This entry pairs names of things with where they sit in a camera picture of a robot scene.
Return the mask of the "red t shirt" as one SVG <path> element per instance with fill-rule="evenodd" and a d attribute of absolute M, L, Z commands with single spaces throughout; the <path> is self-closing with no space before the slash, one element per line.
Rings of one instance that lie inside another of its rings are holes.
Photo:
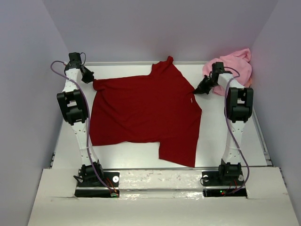
<path fill-rule="evenodd" d="M 161 160 L 195 166 L 202 110 L 171 56 L 148 75 L 98 79 L 93 88 L 94 146 L 158 142 Z"/>

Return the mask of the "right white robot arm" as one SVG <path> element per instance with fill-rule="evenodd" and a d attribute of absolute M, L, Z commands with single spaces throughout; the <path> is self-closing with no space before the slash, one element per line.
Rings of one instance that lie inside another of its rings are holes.
<path fill-rule="evenodd" d="M 200 179 L 203 186 L 230 186 L 236 182 L 241 189 L 250 176 L 249 164 L 241 150 L 243 130 L 253 112 L 253 89 L 241 85 L 240 73 L 224 66 L 223 62 L 212 64 L 209 75 L 194 90 L 194 94 L 209 94 L 221 86 L 224 89 L 224 116 L 227 124 L 225 151 L 217 171 L 205 171 Z"/>

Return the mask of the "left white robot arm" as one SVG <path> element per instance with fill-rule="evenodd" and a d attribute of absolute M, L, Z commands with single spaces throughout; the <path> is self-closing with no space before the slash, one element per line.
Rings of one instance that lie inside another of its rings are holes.
<path fill-rule="evenodd" d="M 64 73 L 56 74 L 66 79 L 64 89 L 56 98 L 64 121 L 71 126 L 76 137 L 81 157 L 81 169 L 74 178 L 87 187 L 105 186 L 104 172 L 89 136 L 90 110 L 87 98 L 79 85 L 79 81 L 85 84 L 93 82 L 94 73 L 84 66 L 80 53 L 72 52 L 69 53 Z"/>

